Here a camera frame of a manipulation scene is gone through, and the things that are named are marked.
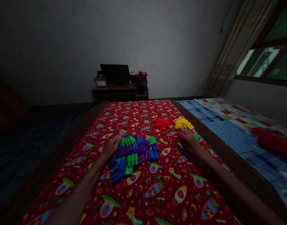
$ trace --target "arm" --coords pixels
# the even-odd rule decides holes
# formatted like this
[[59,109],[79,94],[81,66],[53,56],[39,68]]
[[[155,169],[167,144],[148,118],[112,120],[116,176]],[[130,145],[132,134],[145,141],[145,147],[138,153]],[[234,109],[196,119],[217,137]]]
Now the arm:
[[238,213],[242,222],[284,224],[257,196],[205,151],[191,131],[183,128],[181,130],[182,133],[177,134],[183,137],[180,141],[184,148],[193,155],[195,165],[211,181],[231,209],[236,209],[235,213]]
[[115,136],[107,142],[104,150],[94,162],[80,183],[64,199],[48,218],[45,225],[78,225],[86,207],[89,195],[94,188],[105,164],[115,153],[123,135]]

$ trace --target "computer monitor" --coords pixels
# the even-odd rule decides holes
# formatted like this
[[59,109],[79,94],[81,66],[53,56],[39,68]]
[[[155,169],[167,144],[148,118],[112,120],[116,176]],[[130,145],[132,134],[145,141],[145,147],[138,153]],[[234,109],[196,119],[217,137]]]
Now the computer monitor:
[[107,84],[124,85],[130,80],[128,65],[100,64]]

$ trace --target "gray wall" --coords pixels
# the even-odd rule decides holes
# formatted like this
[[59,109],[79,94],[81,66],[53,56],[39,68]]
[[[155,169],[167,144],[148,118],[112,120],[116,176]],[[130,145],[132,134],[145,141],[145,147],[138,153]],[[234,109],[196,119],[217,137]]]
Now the gray wall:
[[0,73],[30,105],[92,102],[100,63],[147,72],[150,98],[194,95],[242,0],[0,1]]
[[235,79],[225,99],[287,123],[287,87]]

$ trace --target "glass pane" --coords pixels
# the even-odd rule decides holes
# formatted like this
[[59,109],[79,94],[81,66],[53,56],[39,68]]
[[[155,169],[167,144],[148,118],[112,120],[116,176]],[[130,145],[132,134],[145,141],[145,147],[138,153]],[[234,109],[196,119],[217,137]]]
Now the glass pane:
[[267,75],[266,78],[286,80],[287,81],[287,51],[280,58],[273,70]]
[[284,46],[256,48],[249,50],[237,70],[237,75],[261,77]]
[[276,40],[287,37],[287,7],[283,10],[277,21],[274,23],[264,41]]

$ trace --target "red bedsheet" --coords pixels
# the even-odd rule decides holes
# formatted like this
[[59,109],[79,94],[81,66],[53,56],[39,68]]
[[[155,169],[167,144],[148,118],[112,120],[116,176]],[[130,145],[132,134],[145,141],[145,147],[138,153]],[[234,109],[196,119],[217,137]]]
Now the red bedsheet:
[[[181,113],[168,100],[110,103],[68,155],[29,207],[19,224],[43,224],[94,163],[106,142],[117,134],[157,139],[159,161],[144,162],[131,177],[111,184],[106,167],[92,190],[81,224],[234,224],[229,207],[203,174],[181,154],[170,126],[156,130],[152,120],[173,120]],[[209,151],[227,166],[204,141]]]

